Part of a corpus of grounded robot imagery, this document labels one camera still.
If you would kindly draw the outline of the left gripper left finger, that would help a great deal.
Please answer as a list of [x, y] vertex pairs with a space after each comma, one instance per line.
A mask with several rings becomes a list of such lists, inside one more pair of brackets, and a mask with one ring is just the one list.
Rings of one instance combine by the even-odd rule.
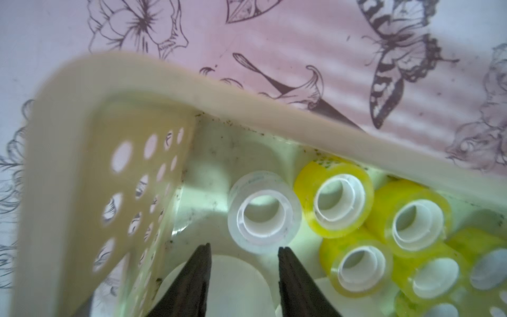
[[212, 268], [211, 245], [198, 246], [149, 316], [205, 316]]

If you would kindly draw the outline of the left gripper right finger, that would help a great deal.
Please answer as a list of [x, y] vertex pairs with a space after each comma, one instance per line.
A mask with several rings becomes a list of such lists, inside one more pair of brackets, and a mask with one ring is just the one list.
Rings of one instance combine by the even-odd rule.
[[279, 293], [283, 316], [341, 317], [319, 290], [295, 253], [289, 247], [281, 247], [279, 259]]

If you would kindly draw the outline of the yellow small tape roll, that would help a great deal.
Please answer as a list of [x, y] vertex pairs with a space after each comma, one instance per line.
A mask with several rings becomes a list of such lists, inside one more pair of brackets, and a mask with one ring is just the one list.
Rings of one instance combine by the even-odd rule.
[[294, 192], [309, 227], [329, 239], [361, 227], [374, 201], [374, 186], [367, 172], [338, 157], [308, 163], [294, 181]]
[[414, 303], [436, 302], [464, 287], [471, 264], [458, 251], [440, 243], [432, 251], [393, 258], [392, 280]]
[[372, 295], [392, 278], [392, 251], [364, 227], [340, 238], [323, 239], [319, 260], [334, 289], [348, 298]]
[[398, 257], [434, 252], [450, 232], [448, 200], [428, 187], [393, 180], [375, 191], [366, 228]]
[[474, 289], [492, 291], [506, 282], [505, 239], [466, 227], [455, 232], [446, 244], [472, 265], [470, 283]]
[[419, 317], [465, 317], [473, 316], [473, 311], [467, 303], [466, 295], [456, 295], [445, 299], [437, 299], [434, 302], [412, 302], [401, 291], [396, 295], [394, 310], [397, 316]]

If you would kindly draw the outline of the small clear tape roll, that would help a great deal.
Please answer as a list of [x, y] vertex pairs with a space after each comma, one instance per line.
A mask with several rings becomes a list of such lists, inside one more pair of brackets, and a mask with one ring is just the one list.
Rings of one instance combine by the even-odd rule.
[[302, 222], [294, 191], [276, 173], [256, 171], [241, 177], [228, 195], [228, 230], [252, 254], [271, 254], [288, 246]]

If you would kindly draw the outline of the pale green storage basket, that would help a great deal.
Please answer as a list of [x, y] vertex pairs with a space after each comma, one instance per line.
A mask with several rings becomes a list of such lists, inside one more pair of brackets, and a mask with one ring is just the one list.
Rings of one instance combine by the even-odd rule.
[[[228, 195], [261, 170], [294, 191], [300, 171], [325, 157], [363, 168], [374, 193], [408, 180], [442, 195], [452, 209], [445, 244], [466, 227], [506, 240], [506, 178], [490, 175], [506, 166], [506, 120], [485, 116], [455, 131], [443, 162], [141, 55], [75, 60], [45, 82], [25, 133], [11, 315], [147, 316], [163, 280], [207, 243], [212, 256], [255, 267], [276, 309], [279, 249], [252, 254], [233, 241]], [[323, 239], [302, 210], [284, 246], [313, 279], [327, 278]], [[479, 291], [469, 277], [456, 295], [473, 316], [506, 315], [506, 282]]]

